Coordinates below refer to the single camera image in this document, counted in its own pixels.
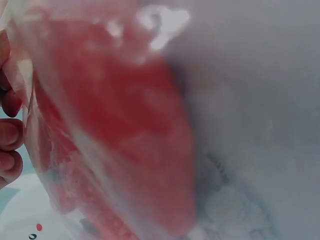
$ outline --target red dot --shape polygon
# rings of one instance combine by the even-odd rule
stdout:
[[[37,224],[36,225],[36,229],[40,232],[42,230],[42,225],[41,224]]]

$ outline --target hand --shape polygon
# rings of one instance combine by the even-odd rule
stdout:
[[[0,67],[8,60],[10,44],[7,33],[0,31]],[[23,143],[23,123],[14,119],[22,102],[12,90],[4,72],[0,70],[0,103],[9,119],[0,119],[0,190],[16,180],[23,169],[23,161],[15,150]]]

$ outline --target finger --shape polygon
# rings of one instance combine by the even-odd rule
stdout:
[[[0,66],[2,66],[9,58],[10,44],[8,35],[5,30],[0,31]]]
[[[9,117],[14,118],[19,113],[22,106],[21,99],[13,90],[8,91],[2,97],[2,109]]]
[[[2,69],[0,70],[0,89],[5,91],[9,91],[11,89],[7,76]]]
[[[0,119],[0,150],[9,152],[19,148],[24,140],[23,123],[19,119]]]
[[[2,158],[1,162],[7,161],[13,161],[13,165],[9,169],[4,169],[1,170],[0,166],[0,189],[4,188],[8,184],[12,183],[14,180],[16,180],[22,173],[23,170],[23,161],[20,156],[20,154],[16,151],[11,151],[11,152],[1,152],[0,153],[0,158]]]

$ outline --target clear plastic bag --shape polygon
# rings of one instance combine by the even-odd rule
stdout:
[[[4,71],[74,239],[317,239],[320,37],[286,6],[9,1]]]

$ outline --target plastic bag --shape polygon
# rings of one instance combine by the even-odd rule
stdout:
[[[307,2],[10,0],[4,70],[70,235],[318,239]]]
[[[99,238],[181,237],[196,217],[193,137],[157,49],[188,13],[69,3],[11,9],[11,60],[18,68],[30,56],[35,70],[32,81],[16,73],[25,88],[12,83],[27,106],[30,159],[54,208],[79,210]],[[169,25],[172,18],[180,22]]]

